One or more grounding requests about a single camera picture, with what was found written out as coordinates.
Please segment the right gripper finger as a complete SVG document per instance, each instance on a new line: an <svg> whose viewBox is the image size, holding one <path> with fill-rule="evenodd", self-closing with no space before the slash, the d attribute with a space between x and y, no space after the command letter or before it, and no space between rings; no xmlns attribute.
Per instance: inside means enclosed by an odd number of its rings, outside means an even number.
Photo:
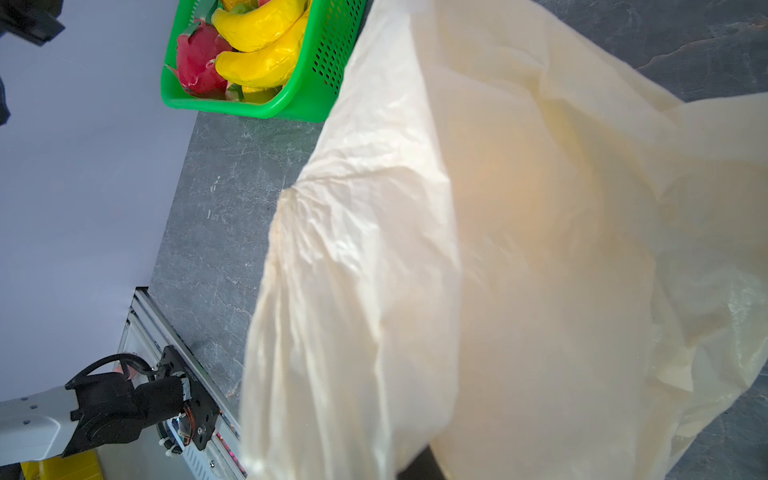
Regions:
<svg viewBox="0 0 768 480"><path fill-rule="evenodd" d="M420 452L415 459L397 474L397 480L445 480L430 446Z"/></svg>

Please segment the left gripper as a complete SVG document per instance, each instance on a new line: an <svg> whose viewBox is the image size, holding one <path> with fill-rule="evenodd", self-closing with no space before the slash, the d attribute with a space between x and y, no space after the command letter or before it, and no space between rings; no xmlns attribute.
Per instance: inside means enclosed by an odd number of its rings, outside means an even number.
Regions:
<svg viewBox="0 0 768 480"><path fill-rule="evenodd" d="M62 8L63 0L1 0L1 35L42 46L65 29Z"/></svg>

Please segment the beige plastic bag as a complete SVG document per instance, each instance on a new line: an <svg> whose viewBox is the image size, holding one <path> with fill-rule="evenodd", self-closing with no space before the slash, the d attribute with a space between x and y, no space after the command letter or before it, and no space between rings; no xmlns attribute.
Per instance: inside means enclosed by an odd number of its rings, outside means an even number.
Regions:
<svg viewBox="0 0 768 480"><path fill-rule="evenodd" d="M269 232L252 479L660 479L767 360L767 97L530 1L378 1Z"/></svg>

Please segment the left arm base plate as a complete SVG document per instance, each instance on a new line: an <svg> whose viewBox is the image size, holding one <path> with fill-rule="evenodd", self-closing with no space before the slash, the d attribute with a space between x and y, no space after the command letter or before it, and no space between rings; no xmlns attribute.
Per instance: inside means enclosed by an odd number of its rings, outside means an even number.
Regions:
<svg viewBox="0 0 768 480"><path fill-rule="evenodd" d="M216 430L220 408L210 395L200 377L185 362L181 353L171 345L166 346L158 364L158 379L173 378L180 386L179 413L184 413L191 427L190 443L203 451Z"/></svg>

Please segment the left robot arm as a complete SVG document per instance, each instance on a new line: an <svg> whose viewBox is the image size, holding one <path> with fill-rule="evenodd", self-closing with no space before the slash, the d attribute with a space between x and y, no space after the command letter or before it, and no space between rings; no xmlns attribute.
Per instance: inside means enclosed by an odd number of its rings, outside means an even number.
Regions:
<svg viewBox="0 0 768 480"><path fill-rule="evenodd" d="M195 123L161 98L173 1L67 1L1 39L1 460L61 454L68 381L116 349L148 284Z"/></svg>

